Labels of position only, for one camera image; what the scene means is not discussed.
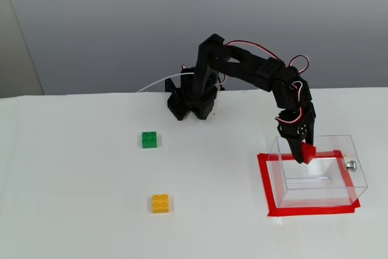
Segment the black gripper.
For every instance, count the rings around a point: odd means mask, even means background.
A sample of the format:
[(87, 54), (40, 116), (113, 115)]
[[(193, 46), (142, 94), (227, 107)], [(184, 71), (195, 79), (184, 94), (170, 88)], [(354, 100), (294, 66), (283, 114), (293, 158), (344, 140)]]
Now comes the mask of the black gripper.
[(275, 118), (278, 122), (278, 132), (288, 142), (294, 159), (301, 164), (304, 162), (302, 141), (304, 140), (308, 145), (314, 145), (316, 113), (313, 102), (309, 102), (306, 107), (301, 107), (294, 119), (291, 119), (291, 112), (287, 110), (283, 110), (280, 115)]

